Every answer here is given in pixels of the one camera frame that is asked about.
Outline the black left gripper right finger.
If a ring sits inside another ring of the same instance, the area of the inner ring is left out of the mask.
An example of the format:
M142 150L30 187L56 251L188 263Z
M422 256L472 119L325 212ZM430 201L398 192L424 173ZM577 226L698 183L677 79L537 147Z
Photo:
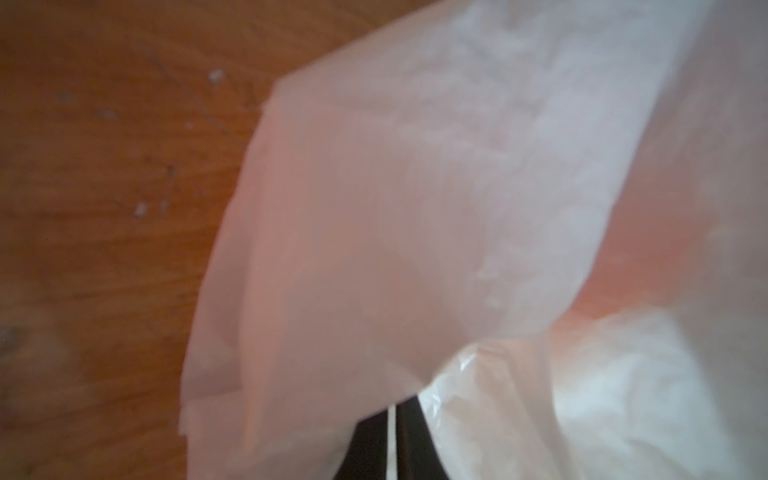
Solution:
M396 406L395 421L398 478L448 480L417 396Z

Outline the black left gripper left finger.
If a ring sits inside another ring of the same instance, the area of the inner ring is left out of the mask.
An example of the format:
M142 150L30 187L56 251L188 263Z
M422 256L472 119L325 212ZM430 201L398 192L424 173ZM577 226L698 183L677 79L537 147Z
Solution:
M385 480L388 462L388 411L357 423L334 480Z

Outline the white plastic bag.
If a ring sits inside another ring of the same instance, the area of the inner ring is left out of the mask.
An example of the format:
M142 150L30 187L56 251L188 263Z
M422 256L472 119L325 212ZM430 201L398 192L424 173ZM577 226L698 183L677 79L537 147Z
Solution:
M191 479L767 475L767 5L442 1L280 79L198 296Z

